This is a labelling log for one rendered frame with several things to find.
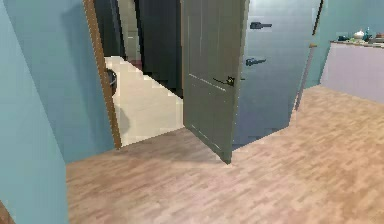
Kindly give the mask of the grey room door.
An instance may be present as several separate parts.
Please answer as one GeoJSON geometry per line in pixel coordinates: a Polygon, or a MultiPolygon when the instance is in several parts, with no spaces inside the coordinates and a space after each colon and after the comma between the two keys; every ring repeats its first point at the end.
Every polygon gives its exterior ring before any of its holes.
{"type": "Polygon", "coordinates": [[[184,126],[223,162],[232,157],[247,0],[184,0],[184,126]],[[235,78],[229,86],[215,81],[235,78]]]}

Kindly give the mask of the dark framed wall picture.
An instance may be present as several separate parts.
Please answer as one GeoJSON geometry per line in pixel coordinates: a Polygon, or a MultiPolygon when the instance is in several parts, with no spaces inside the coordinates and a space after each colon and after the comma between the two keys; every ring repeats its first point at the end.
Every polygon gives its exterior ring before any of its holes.
{"type": "Polygon", "coordinates": [[[312,36],[315,36],[316,32],[317,32],[317,28],[318,28],[318,25],[319,25],[319,22],[320,22],[320,17],[321,17],[321,13],[322,13],[322,9],[323,9],[323,5],[324,5],[324,0],[314,0],[314,2],[316,3],[316,8],[314,9],[315,11],[315,19],[314,19],[314,22],[313,22],[313,29],[312,29],[312,36]]]}

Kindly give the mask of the brown door frame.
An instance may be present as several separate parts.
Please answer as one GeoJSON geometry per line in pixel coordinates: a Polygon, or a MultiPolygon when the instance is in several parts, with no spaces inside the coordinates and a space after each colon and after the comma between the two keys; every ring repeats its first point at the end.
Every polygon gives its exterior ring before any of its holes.
{"type": "Polygon", "coordinates": [[[121,135],[118,127],[116,110],[112,98],[112,89],[110,87],[109,77],[106,73],[106,63],[104,58],[104,52],[101,42],[101,36],[97,23],[96,10],[94,6],[94,0],[82,0],[84,6],[84,12],[89,28],[90,39],[93,47],[94,58],[97,66],[97,71],[100,78],[100,84],[102,88],[103,98],[107,110],[109,119],[111,135],[113,138],[114,148],[116,150],[122,147],[121,135]]]}

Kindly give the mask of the dark round object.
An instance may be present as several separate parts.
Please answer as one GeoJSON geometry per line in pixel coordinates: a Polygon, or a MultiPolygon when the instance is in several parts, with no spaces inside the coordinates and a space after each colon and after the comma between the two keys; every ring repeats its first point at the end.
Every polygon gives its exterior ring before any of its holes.
{"type": "Polygon", "coordinates": [[[117,75],[112,69],[109,68],[106,69],[106,73],[109,78],[109,86],[111,88],[111,92],[112,94],[115,94],[117,90],[117,75]]]}

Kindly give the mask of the pale lilac counter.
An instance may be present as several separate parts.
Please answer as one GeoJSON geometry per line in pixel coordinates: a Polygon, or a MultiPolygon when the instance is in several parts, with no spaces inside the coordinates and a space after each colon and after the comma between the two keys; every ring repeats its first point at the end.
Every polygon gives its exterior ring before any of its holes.
{"type": "Polygon", "coordinates": [[[384,104],[384,48],[332,42],[320,84],[384,104]]]}

